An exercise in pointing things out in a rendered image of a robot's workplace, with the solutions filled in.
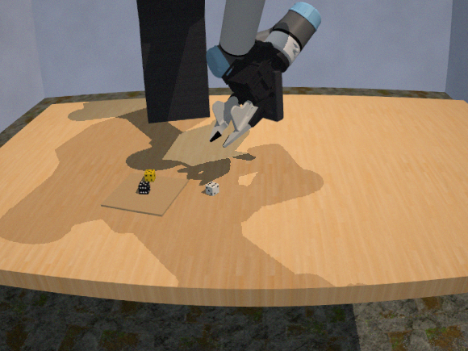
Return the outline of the yellow die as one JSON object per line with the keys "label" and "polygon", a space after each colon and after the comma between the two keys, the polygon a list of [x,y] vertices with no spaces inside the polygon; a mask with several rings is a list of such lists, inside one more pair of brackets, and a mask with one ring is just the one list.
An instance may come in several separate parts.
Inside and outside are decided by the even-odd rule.
{"label": "yellow die", "polygon": [[154,182],[156,178],[155,169],[146,169],[144,172],[145,181]]}

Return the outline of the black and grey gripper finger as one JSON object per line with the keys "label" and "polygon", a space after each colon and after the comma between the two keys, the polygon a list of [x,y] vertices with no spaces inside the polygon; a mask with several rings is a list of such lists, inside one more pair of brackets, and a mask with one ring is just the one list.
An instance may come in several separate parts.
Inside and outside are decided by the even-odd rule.
{"label": "black and grey gripper finger", "polygon": [[230,111],[234,132],[225,140],[223,147],[226,148],[250,128],[259,123],[270,109],[274,100],[271,97],[257,102],[255,105],[247,100],[242,107],[234,106]]}
{"label": "black and grey gripper finger", "polygon": [[233,93],[226,102],[216,101],[212,110],[214,112],[216,123],[211,132],[209,141],[212,142],[222,136],[226,127],[228,127],[231,119],[230,111],[234,106],[240,107],[240,98]]}

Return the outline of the tan square mat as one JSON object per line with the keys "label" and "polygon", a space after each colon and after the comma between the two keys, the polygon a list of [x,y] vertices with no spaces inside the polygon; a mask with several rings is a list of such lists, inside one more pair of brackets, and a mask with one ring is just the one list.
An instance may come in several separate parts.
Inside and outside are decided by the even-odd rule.
{"label": "tan square mat", "polygon": [[151,190],[148,194],[139,193],[140,181],[145,181],[144,174],[130,173],[101,203],[101,207],[162,217],[189,179],[156,176],[154,182],[149,182]]}

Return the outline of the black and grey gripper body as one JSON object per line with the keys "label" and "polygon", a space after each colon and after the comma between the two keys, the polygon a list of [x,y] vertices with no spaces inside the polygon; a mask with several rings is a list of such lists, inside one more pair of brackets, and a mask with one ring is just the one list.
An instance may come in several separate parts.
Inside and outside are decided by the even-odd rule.
{"label": "black and grey gripper body", "polygon": [[[226,75],[232,66],[233,70]],[[272,72],[281,69],[284,73],[289,66],[287,57],[271,42],[258,40],[242,60],[233,61],[222,79],[241,99],[242,106],[247,100],[255,105],[268,97],[273,98],[276,89],[272,82]]]}

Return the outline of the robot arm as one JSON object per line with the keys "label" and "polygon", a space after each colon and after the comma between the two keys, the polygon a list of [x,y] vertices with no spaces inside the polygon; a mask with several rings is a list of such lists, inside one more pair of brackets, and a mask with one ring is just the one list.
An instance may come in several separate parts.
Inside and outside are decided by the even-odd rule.
{"label": "robot arm", "polygon": [[[257,32],[264,5],[265,0],[226,0],[219,45],[209,48],[206,54],[214,76],[222,78],[233,61],[242,60],[258,40],[272,42],[291,66],[321,23],[315,7],[297,2],[272,28]],[[264,119],[278,122],[284,118],[281,69],[272,72],[272,82],[276,89],[274,101]]]}

